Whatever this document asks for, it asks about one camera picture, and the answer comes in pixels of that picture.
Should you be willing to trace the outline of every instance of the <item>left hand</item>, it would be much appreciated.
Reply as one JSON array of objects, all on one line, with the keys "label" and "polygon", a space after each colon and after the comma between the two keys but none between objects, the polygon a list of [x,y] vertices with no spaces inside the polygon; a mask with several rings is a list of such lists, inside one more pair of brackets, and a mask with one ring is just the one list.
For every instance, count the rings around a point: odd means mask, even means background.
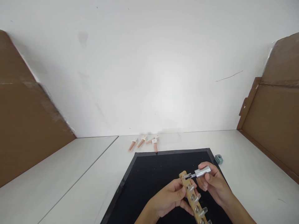
[{"label": "left hand", "polygon": [[[196,190],[196,184],[192,179],[190,180],[191,184],[194,184],[195,194],[199,195],[198,191]],[[149,221],[147,223],[156,223],[160,217],[165,216],[178,206],[185,209],[190,215],[193,216],[191,207],[186,201],[183,200],[185,196],[186,188],[182,186],[181,180],[174,179],[148,201],[136,223],[142,223],[139,221],[143,220],[142,217],[148,216],[148,214],[150,214],[149,216],[152,218],[152,220],[147,220]]]}]

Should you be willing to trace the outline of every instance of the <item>silver metal cylinder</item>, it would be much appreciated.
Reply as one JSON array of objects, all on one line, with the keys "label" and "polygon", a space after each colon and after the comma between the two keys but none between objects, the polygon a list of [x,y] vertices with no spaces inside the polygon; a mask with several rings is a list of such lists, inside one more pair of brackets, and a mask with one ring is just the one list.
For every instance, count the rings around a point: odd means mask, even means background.
[{"label": "silver metal cylinder", "polygon": [[210,173],[211,169],[209,166],[206,166],[205,168],[195,170],[194,172],[196,174],[196,178],[200,178],[201,176],[205,175],[205,173]]}]

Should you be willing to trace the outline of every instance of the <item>black mat border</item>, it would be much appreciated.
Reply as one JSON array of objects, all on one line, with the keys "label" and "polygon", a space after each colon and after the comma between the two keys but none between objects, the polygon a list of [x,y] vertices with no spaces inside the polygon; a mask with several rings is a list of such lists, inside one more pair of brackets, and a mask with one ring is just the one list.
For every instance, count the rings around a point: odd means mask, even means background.
[{"label": "black mat border", "polygon": [[155,153],[155,152],[135,152],[135,155],[134,155],[134,157],[133,157],[133,159],[132,159],[129,167],[128,167],[128,169],[127,169],[127,171],[126,171],[123,179],[121,180],[121,183],[119,184],[119,186],[118,186],[118,188],[117,188],[117,190],[116,190],[116,192],[115,192],[115,194],[114,194],[114,196],[113,196],[113,198],[112,198],[112,200],[111,200],[111,202],[109,204],[109,207],[108,207],[108,209],[107,209],[107,211],[106,211],[106,213],[105,213],[105,215],[104,215],[104,217],[103,217],[103,219],[101,221],[101,224],[107,224],[107,222],[108,222],[108,220],[110,218],[110,215],[111,215],[111,213],[112,213],[112,211],[114,209],[114,206],[115,206],[115,204],[117,202],[117,199],[119,198],[119,196],[120,196],[120,194],[122,192],[122,188],[125,185],[125,182],[126,182],[128,176],[129,176],[129,173],[131,172],[131,169],[132,169],[132,167],[133,167],[133,165],[134,165],[135,160],[136,160],[137,157],[140,157],[140,156],[157,156],[157,155],[180,154],[180,153],[189,153],[189,152],[207,152],[208,155],[209,155],[209,157],[210,157],[210,159],[211,159],[211,161],[212,161],[212,164],[214,164],[218,168],[218,170],[220,171],[221,175],[225,179],[225,177],[224,177],[224,175],[223,175],[223,173],[222,173],[219,165],[217,164],[217,162],[215,160],[215,157],[214,157],[214,155],[213,155],[213,153],[212,153],[212,151],[211,151],[210,148],[203,148],[203,149],[184,149],[184,150],[169,150],[169,151],[160,151],[160,152],[157,152],[157,153]]}]

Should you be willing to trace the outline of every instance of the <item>wire crack on wall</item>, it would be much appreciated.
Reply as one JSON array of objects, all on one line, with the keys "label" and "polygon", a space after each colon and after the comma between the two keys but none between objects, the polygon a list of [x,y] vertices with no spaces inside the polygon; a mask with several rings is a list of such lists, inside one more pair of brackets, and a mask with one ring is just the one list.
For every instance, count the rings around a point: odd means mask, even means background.
[{"label": "wire crack on wall", "polygon": [[[242,71],[243,71],[243,70],[242,70]],[[241,73],[242,71],[237,72],[236,74],[239,74],[239,73]],[[227,77],[227,78],[231,78],[231,77],[235,76],[236,74],[234,74],[234,75],[232,75],[232,76],[229,76],[229,77]],[[227,79],[227,78],[224,78],[224,79]],[[224,80],[224,79],[217,80],[216,82],[219,82],[219,81]]]}]

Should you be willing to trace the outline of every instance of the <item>black mat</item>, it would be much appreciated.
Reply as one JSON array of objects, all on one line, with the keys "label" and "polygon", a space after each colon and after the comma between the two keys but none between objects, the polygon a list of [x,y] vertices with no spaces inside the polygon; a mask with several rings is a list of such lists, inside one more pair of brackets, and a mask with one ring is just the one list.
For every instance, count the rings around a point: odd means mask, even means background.
[{"label": "black mat", "polygon": [[[194,173],[198,165],[204,161],[213,163],[219,169],[209,148],[164,151],[157,154],[136,152],[101,224],[134,223],[151,197],[173,179],[178,178],[182,171]],[[231,223],[208,192],[200,190],[199,187],[197,190],[201,194],[199,200],[201,206],[208,208],[207,220],[210,219],[213,224]],[[158,223],[196,224],[196,221],[182,208],[175,208],[159,219]]]}]

